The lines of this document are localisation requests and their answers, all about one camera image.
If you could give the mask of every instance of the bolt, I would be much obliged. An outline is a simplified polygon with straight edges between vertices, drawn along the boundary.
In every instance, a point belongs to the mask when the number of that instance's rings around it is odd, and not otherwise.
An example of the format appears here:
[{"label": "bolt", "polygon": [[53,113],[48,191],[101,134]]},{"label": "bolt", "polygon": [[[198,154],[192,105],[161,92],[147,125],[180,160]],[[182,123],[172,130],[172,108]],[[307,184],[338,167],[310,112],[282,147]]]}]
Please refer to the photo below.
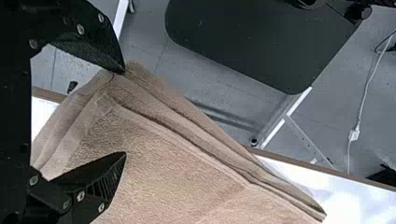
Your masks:
[{"label": "bolt", "polygon": [[101,203],[101,204],[99,205],[99,207],[98,207],[98,212],[99,212],[99,213],[102,213],[104,210],[105,210],[105,204],[104,204],[104,203]]},{"label": "bolt", "polygon": [[70,206],[70,199],[64,202],[64,210],[66,210]]},{"label": "bolt", "polygon": [[85,191],[80,191],[79,194],[77,195],[77,201],[81,202],[85,198]]},{"label": "bolt", "polygon": [[103,23],[105,21],[105,17],[102,14],[98,14],[99,22]]},{"label": "bolt", "polygon": [[34,40],[34,39],[30,39],[29,40],[29,45],[30,45],[30,48],[32,48],[32,49],[37,49],[38,48],[37,41]]},{"label": "bolt", "polygon": [[259,141],[257,140],[257,138],[251,138],[250,139],[250,145],[252,147],[256,147],[259,144]]},{"label": "bolt", "polygon": [[30,186],[34,186],[38,183],[38,175],[34,175],[30,178],[29,184]]},{"label": "bolt", "polygon": [[84,27],[81,24],[77,25],[77,31],[80,35],[84,35],[85,33]]}]

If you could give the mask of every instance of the metal bracket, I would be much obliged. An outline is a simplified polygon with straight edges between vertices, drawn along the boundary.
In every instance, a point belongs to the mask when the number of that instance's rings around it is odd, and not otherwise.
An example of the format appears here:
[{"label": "metal bracket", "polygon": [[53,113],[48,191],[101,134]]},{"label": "metal bracket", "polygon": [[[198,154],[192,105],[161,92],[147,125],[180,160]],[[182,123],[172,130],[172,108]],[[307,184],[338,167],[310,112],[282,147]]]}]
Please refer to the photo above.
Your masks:
[{"label": "metal bracket", "polygon": [[312,87],[306,89],[303,93],[293,96],[287,96],[285,102],[279,107],[271,118],[268,125],[266,125],[257,134],[257,139],[259,139],[259,144],[257,148],[264,149],[268,143],[273,139],[280,128],[285,124],[283,119],[285,116],[291,116],[300,103],[305,99],[305,97],[312,91]]},{"label": "metal bracket", "polygon": [[274,138],[280,128],[286,123],[293,133],[303,142],[306,149],[314,154],[311,163],[315,164],[318,161],[324,161],[332,169],[336,170],[335,166],[327,159],[327,157],[320,151],[315,143],[306,135],[303,129],[292,119],[291,115],[297,109],[297,107],[303,102],[309,92],[312,91],[312,87],[306,89],[303,93],[295,96],[288,96],[285,102],[279,107],[271,118],[268,125],[266,125],[257,134],[257,139],[260,139],[259,144],[256,148],[265,149],[268,143]]}]

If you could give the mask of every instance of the screw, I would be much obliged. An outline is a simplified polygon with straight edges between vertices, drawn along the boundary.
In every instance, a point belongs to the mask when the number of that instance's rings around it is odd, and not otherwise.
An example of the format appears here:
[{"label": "screw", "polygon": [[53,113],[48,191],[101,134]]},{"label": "screw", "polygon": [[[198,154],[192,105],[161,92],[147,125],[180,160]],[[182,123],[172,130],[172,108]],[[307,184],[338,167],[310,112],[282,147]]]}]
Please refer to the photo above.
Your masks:
[{"label": "screw", "polygon": [[104,204],[104,203],[101,203],[101,204],[99,205],[99,207],[98,207],[98,212],[99,212],[99,213],[102,213],[103,210],[105,210],[105,204]]},{"label": "screw", "polygon": [[103,23],[105,21],[105,17],[102,14],[98,14],[99,22]]},{"label": "screw", "polygon": [[77,195],[77,201],[81,202],[85,198],[85,191],[80,191],[79,194]]},{"label": "screw", "polygon": [[84,35],[85,33],[84,27],[81,24],[77,25],[77,31],[80,35]]},{"label": "screw", "polygon": [[38,183],[38,175],[34,175],[30,178],[29,184],[30,186],[34,186]]},{"label": "screw", "polygon": [[69,19],[67,19],[66,17],[63,18],[64,24],[68,25],[69,24]]},{"label": "screw", "polygon": [[30,48],[32,48],[32,49],[37,49],[38,48],[37,41],[34,40],[34,39],[30,39],[29,40],[29,45],[30,45]]},{"label": "screw", "polygon": [[66,210],[70,206],[70,199],[64,202],[64,210]]}]

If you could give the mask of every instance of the beige towel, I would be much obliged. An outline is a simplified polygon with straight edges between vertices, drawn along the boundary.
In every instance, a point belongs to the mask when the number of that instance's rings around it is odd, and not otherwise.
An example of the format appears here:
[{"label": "beige towel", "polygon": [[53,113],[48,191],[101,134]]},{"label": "beige towel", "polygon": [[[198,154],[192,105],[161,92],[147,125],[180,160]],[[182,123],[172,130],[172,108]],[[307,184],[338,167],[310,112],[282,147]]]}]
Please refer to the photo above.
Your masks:
[{"label": "beige towel", "polygon": [[[114,98],[115,102],[120,103],[128,110],[156,121],[163,127],[173,131],[174,134],[178,133],[194,146],[200,148],[206,155],[210,155],[216,159],[219,164],[225,164],[231,167],[232,170],[243,176],[245,180],[259,185],[259,189],[269,190],[275,193],[277,198],[286,199],[287,202],[293,204],[300,212],[305,211],[306,214],[317,220],[324,218],[324,213],[317,203],[307,195],[301,193],[294,186],[275,177],[268,170],[263,169],[244,148],[235,143],[234,140],[199,112],[192,104],[184,98],[179,97],[175,91],[168,91],[162,81],[148,75],[147,71],[135,63],[128,63],[128,70],[126,76],[128,79],[125,77],[114,77],[106,86],[104,83],[113,78],[110,73],[107,75],[102,73],[100,75],[106,80],[103,82],[97,81],[98,76],[95,77],[96,79],[94,79],[93,83],[101,84],[88,84],[94,91],[85,88],[85,91],[82,91],[83,94],[81,94],[85,96],[85,99],[81,102],[87,102],[91,99],[92,94],[102,87],[102,90],[97,93],[98,95],[106,93],[111,96],[107,98]],[[52,152],[50,155],[52,157],[50,160],[44,162],[45,165],[42,172],[46,177],[55,177],[61,173],[64,165],[69,162],[69,158],[80,151],[78,146],[85,141],[87,133],[91,131],[92,124],[97,122],[104,113],[108,112],[98,113],[100,110],[97,109],[97,105],[95,104],[96,100],[92,99],[88,105],[85,105],[81,114],[79,114],[79,111],[83,104],[70,109],[70,107],[73,107],[73,104],[71,104],[67,108],[72,112],[63,112],[63,114],[72,115],[71,117],[73,118],[78,116],[78,118],[74,119],[74,122],[72,122],[73,125],[69,122],[67,125],[64,125],[66,127],[61,128],[62,130],[67,130],[67,127],[69,129],[62,141],[57,140],[61,144],[56,149],[51,149]],[[53,129],[59,129],[59,127],[53,125]]]}]

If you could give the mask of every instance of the white cable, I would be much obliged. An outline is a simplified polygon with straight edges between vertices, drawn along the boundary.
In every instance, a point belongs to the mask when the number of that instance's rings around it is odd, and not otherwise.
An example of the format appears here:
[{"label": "white cable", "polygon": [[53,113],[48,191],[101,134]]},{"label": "white cable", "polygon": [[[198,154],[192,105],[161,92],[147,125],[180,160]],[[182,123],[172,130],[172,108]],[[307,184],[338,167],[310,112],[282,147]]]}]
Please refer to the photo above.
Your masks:
[{"label": "white cable", "polygon": [[[366,98],[367,98],[367,92],[369,90],[369,86],[371,81],[373,80],[373,77],[375,76],[376,70],[378,69],[379,63],[382,60],[382,57],[384,56],[385,52],[387,52],[387,49],[390,45],[390,41],[392,40],[394,35],[391,35],[388,39],[387,45],[385,46],[385,48],[382,50],[381,54],[379,55],[378,60],[376,61],[375,64],[375,68],[373,70],[373,73],[368,77],[366,85],[364,87],[364,94],[363,94],[363,98],[361,99],[361,107],[359,110],[359,115],[358,115],[358,121],[356,123],[355,126],[355,131],[359,131],[361,128],[361,115],[363,113],[363,108],[364,108],[364,104],[366,103]],[[350,174],[350,145],[351,145],[352,141],[350,139],[348,139],[348,144],[347,144],[347,173]]]},{"label": "white cable", "polygon": [[347,143],[347,173],[350,174],[350,144],[352,141],[348,141]]}]

